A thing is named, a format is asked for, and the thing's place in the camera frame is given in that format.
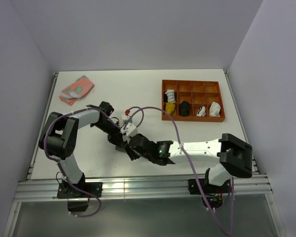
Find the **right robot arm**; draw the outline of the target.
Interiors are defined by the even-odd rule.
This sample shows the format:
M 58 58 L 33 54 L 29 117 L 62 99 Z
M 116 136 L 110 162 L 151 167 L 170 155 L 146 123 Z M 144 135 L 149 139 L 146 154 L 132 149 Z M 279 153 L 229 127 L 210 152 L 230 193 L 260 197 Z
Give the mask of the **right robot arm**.
M 232 134 L 224 133 L 221 138 L 205 142 L 179 143 L 178 141 L 153 142 L 142 134 L 127 141 L 135 158 L 144 157 L 157 165 L 192 162 L 208 162 L 215 166 L 206 171 L 204 188 L 215 192 L 232 177 L 252 177 L 252 146 Z

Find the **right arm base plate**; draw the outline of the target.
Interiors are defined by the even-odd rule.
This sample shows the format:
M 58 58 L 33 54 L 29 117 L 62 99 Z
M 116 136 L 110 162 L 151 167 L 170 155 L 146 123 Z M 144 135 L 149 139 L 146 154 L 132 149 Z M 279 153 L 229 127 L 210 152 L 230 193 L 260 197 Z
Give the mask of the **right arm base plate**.
M 199 183 L 206 196 L 216 194 L 228 194 L 231 190 L 231 182 L 227 180 L 221 186 L 215 186 L 211 184 L 205 184 L 204 178 L 199 178 Z M 188 179 L 188 191 L 191 195 L 201 195 L 200 189 L 195 179 Z

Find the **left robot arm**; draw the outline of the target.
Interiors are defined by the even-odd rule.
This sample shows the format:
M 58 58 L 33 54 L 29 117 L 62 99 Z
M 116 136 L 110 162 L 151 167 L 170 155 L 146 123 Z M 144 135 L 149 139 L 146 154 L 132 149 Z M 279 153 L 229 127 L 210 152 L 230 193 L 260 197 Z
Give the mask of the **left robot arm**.
M 47 118 L 38 146 L 49 160 L 57 163 L 74 197 L 86 192 L 85 176 L 74 157 L 78 130 L 88 125 L 96 127 L 108 135 L 108 142 L 122 148 L 120 127 L 110 118 L 113 111 L 112 105 L 103 101 L 99 106 L 88 105 L 66 115 L 52 112 Z

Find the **white black rolled sock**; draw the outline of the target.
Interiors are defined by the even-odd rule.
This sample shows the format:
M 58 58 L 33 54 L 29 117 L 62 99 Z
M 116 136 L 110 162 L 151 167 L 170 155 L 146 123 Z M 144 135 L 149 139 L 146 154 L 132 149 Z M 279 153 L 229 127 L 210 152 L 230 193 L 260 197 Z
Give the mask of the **white black rolled sock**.
M 205 117 L 206 116 L 206 107 L 202 106 L 199 108 L 198 112 L 196 113 L 197 117 Z

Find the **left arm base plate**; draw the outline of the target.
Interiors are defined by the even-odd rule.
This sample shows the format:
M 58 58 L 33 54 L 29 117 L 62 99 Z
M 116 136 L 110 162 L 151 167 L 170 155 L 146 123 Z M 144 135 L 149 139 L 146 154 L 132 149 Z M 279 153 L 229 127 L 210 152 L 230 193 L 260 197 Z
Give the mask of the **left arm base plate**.
M 71 198 L 91 198 L 96 196 L 98 198 L 102 195 L 102 182 L 87 182 L 79 186 L 82 191 L 78 191 L 66 182 L 62 182 L 58 187 L 58 199 L 71 199 Z

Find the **aluminium frame rail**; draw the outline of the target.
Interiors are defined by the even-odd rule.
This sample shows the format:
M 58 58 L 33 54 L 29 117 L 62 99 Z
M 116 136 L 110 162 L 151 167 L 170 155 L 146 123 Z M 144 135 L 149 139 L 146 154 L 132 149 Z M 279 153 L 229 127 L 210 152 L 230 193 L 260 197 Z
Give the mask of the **aluminium frame rail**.
M 135 178 L 86 179 L 87 183 L 101 182 L 101 200 L 141 198 L 183 198 L 189 196 L 188 180 L 192 175 L 154 176 Z M 273 193 L 267 175 L 255 174 L 249 179 L 234 179 L 237 195 Z M 18 184 L 14 202 L 58 201 L 58 182 L 28 180 Z

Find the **white black striped sock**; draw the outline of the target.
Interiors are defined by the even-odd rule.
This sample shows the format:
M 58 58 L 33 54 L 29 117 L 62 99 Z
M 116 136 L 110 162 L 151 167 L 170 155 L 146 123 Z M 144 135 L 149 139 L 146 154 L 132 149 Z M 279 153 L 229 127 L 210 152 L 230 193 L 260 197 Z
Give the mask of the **white black striped sock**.
M 167 91 L 165 91 L 163 101 L 165 103 L 175 103 L 176 102 L 175 90 L 174 89 L 168 89 Z

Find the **yellow rolled sock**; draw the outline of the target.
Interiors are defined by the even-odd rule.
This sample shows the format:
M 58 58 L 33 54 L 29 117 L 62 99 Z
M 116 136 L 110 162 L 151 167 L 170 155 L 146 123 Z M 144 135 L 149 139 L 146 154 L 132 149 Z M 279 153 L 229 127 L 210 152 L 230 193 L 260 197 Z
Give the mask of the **yellow rolled sock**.
M 173 115 L 176 109 L 175 103 L 166 103 L 165 105 L 165 112 L 168 113 L 169 115 Z

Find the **pink green patterned socks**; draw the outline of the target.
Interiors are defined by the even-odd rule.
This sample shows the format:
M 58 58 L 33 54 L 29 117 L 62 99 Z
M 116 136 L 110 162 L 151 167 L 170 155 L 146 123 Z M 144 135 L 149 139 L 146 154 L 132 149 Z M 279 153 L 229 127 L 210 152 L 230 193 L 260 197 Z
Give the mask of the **pink green patterned socks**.
M 85 97 L 93 87 L 94 83 L 87 76 L 83 75 L 75 82 L 64 88 L 60 92 L 59 99 L 71 106 L 77 100 Z

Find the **orange compartment tray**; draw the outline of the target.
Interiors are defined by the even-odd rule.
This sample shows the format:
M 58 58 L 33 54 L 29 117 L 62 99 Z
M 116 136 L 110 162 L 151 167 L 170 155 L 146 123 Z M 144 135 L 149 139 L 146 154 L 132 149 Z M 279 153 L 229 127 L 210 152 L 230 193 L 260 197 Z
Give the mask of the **orange compartment tray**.
M 163 80 L 162 81 L 162 109 L 165 110 L 166 103 L 163 101 L 164 92 L 168 89 L 175 90 L 176 109 L 172 118 L 175 121 L 203 121 L 203 122 L 223 122 L 225 113 L 222 103 L 220 86 L 217 81 L 195 81 L 195 80 Z M 179 104 L 182 101 L 190 103 L 189 116 L 179 115 Z M 209 108 L 212 102 L 217 102 L 221 106 L 220 117 L 210 117 Z M 206 116 L 197 117 L 199 108 L 206 107 Z

